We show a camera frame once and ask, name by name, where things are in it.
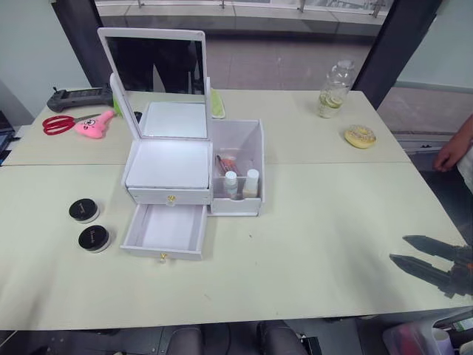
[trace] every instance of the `red scissors handle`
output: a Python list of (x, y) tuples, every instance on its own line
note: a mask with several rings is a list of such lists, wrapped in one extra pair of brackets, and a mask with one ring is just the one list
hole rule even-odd
[(59, 135), (70, 130), (74, 125), (74, 118), (71, 116), (54, 116), (43, 121), (43, 132), (47, 135)]

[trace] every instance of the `pink toy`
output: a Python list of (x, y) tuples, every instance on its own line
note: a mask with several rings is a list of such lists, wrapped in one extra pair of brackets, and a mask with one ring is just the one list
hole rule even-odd
[(80, 133), (82, 135), (85, 135), (89, 138), (102, 138), (103, 133), (106, 129), (106, 123), (107, 121), (113, 117), (115, 112), (112, 110), (105, 111), (103, 114), (101, 114), (98, 117), (95, 118), (90, 118), (87, 121), (84, 122), (79, 122), (74, 126), (74, 130), (77, 133)]

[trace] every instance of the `donut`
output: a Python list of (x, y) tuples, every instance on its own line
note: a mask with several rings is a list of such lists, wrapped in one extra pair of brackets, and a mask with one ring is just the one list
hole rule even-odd
[(350, 126), (350, 128), (345, 131), (344, 137), (348, 143), (360, 149), (370, 148), (376, 143), (375, 134), (366, 126)]

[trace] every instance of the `makeup box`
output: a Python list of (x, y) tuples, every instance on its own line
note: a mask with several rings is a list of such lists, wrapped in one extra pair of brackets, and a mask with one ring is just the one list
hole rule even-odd
[[(162, 261), (201, 260), (208, 217), (261, 212), (262, 124), (211, 118), (203, 32), (100, 28), (98, 33), (112, 66), (114, 99), (134, 138), (122, 184), (137, 207), (121, 248)], [(229, 198), (217, 156), (234, 162), (240, 192), (246, 172), (259, 171), (255, 198)]]

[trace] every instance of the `gold knob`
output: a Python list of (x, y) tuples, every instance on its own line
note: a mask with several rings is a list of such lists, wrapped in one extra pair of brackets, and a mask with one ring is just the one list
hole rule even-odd
[(174, 196), (174, 195), (169, 195), (167, 200), (168, 200), (166, 202), (167, 206), (174, 206), (176, 204), (176, 196)]

